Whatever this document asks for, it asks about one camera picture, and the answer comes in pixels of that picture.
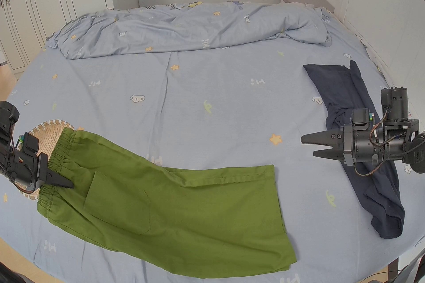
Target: star pattern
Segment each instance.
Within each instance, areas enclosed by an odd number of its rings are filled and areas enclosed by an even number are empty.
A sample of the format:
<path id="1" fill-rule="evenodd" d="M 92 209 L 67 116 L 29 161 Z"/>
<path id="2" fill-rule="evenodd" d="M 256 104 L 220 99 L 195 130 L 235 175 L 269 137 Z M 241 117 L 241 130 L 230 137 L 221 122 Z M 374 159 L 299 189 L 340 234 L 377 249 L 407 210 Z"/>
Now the star pattern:
<path id="1" fill-rule="evenodd" d="M 279 144 L 280 142 L 282 142 L 282 138 L 281 138 L 280 136 L 276 136 L 276 135 L 273 133 L 273 134 L 272 134 L 272 137 L 270 138 L 270 141 L 271 141 L 273 144 L 277 145 L 277 144 Z"/>

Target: pants pocket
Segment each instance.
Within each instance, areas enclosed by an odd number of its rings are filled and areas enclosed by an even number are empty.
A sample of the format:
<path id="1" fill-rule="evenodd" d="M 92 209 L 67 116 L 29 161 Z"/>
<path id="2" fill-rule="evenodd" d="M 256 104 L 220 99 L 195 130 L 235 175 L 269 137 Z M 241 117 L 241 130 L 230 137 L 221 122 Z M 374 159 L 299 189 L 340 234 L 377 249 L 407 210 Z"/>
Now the pants pocket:
<path id="1" fill-rule="evenodd" d="M 83 210 L 105 223 L 141 235 L 151 228 L 150 205 L 141 188 L 96 171 Z"/>

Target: garment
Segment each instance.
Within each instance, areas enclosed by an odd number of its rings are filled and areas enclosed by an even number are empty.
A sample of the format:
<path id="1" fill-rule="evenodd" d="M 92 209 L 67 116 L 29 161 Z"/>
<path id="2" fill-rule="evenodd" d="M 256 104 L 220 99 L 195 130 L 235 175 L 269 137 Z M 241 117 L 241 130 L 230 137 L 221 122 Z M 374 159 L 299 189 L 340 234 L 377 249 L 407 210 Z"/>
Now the garment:
<path id="1" fill-rule="evenodd" d="M 273 165 L 164 168 L 66 128 L 48 166 L 74 189 L 43 185 L 38 211 L 87 242 L 199 278 L 259 275 L 296 262 Z"/>
<path id="2" fill-rule="evenodd" d="M 339 65 L 315 64 L 304 65 L 304 68 L 328 109 L 328 130 L 350 123 L 353 109 L 366 107 L 378 117 L 356 62 L 350 61 L 350 69 Z M 371 224 L 375 230 L 382 238 L 399 237 L 403 232 L 405 212 L 400 201 L 394 162 L 385 162 L 377 172 L 366 177 L 356 174 L 354 166 L 341 163 L 360 204 L 373 215 Z M 375 166 L 358 163 L 356 168 L 359 173 L 366 174 Z"/>

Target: robotic arm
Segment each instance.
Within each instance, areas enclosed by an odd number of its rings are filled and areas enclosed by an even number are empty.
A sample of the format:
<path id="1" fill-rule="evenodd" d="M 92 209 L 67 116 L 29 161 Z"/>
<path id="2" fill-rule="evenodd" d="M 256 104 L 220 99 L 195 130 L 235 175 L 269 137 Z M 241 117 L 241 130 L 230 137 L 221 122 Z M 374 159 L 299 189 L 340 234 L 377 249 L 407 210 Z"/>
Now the robotic arm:
<path id="1" fill-rule="evenodd" d="M 352 123 L 306 134 L 301 142 L 332 147 L 314 151 L 315 157 L 340 160 L 348 166 L 368 162 L 376 165 L 367 175 L 386 160 L 401 160 L 413 171 L 425 173 L 425 133 L 419 134 L 419 120 L 409 119 L 407 89 L 381 90 L 381 104 L 383 118 L 377 124 L 369 109 L 355 109 Z"/>
<path id="2" fill-rule="evenodd" d="M 21 150 L 13 145 L 13 128 L 19 112 L 7 101 L 0 101 L 0 174 L 24 193 L 33 193 L 44 183 L 73 188 L 73 183 L 47 167 L 48 156 L 38 152 L 38 139 L 28 132 Z"/>

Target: elastic waistband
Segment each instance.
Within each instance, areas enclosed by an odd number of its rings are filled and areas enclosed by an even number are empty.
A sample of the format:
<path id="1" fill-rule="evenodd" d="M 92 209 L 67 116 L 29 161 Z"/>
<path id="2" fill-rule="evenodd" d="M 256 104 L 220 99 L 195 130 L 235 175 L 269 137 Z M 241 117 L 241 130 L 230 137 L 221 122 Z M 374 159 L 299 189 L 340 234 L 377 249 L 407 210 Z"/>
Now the elastic waistband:
<path id="1" fill-rule="evenodd" d="M 74 141 L 76 131 L 71 128 L 64 128 L 53 152 L 49 158 L 48 168 L 60 174 L 63 163 L 68 155 L 71 145 Z M 53 196 L 57 194 L 57 189 L 53 185 L 44 184 L 40 188 L 38 196 L 37 211 L 43 216 L 48 218 L 50 206 L 52 204 Z"/>

